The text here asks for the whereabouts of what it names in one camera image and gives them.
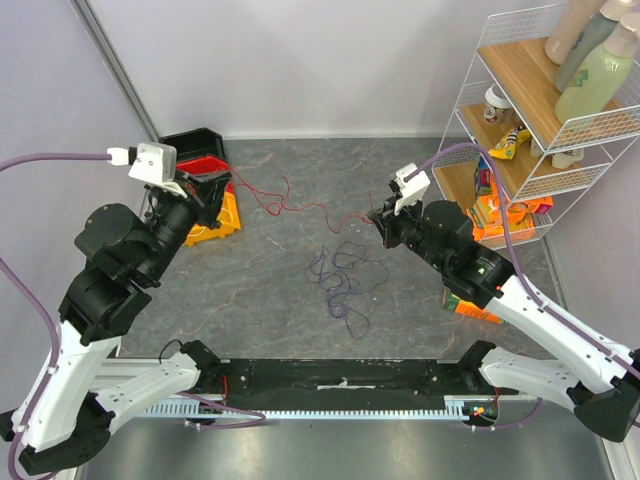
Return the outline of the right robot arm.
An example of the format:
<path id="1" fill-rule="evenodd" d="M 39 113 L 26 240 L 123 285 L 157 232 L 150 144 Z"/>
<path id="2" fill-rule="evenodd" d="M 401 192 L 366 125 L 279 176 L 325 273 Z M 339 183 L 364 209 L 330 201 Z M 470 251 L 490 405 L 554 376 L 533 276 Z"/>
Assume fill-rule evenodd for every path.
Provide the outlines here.
<path id="1" fill-rule="evenodd" d="M 368 213 L 385 248 L 404 245 L 463 300 L 516 327 L 552 354 L 516 355 L 478 341 L 458 368 L 477 394 L 490 385 L 571 411 L 591 432 L 620 443 L 639 416 L 639 353 L 589 327 L 542 294 L 515 265 L 476 242 L 471 220 L 451 201 L 403 206 L 394 198 Z"/>

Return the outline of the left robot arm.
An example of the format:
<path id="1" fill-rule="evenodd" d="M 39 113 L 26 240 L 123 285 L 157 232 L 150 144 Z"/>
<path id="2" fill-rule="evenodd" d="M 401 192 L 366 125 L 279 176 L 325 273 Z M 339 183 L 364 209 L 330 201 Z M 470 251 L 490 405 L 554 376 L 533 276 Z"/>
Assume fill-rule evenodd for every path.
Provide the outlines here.
<path id="1" fill-rule="evenodd" d="M 23 405 L 2 413 L 1 436 L 20 452 L 30 476 L 44 479 L 95 457 L 115 432 L 146 408 L 182 391 L 208 393 L 220 378 L 219 358 L 201 341 L 184 343 L 163 363 L 116 387 L 92 390 L 108 355 L 150 303 L 167 267 L 196 224 L 214 227 L 228 172 L 177 174 L 182 193 L 153 186 L 156 205 L 146 220 L 128 206 L 96 209 L 76 237 L 84 269 L 59 307 L 50 355 Z"/>

